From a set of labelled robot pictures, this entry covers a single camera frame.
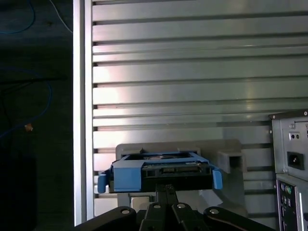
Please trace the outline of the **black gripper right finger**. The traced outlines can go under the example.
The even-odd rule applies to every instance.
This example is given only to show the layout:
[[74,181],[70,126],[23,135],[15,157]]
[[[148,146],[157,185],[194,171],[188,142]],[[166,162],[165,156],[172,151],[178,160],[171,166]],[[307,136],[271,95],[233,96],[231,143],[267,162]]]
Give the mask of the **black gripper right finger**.
[[271,231],[270,227],[220,207],[209,207],[201,214],[178,201],[173,185],[166,186],[167,204],[181,231]]

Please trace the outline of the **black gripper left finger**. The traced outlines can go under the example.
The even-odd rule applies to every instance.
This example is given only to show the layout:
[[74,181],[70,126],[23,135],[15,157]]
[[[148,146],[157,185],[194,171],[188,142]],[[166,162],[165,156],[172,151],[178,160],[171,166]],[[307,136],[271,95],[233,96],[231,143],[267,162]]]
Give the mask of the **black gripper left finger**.
[[74,227],[76,231],[163,231],[167,211],[165,185],[156,186],[156,202],[146,210],[119,206]]

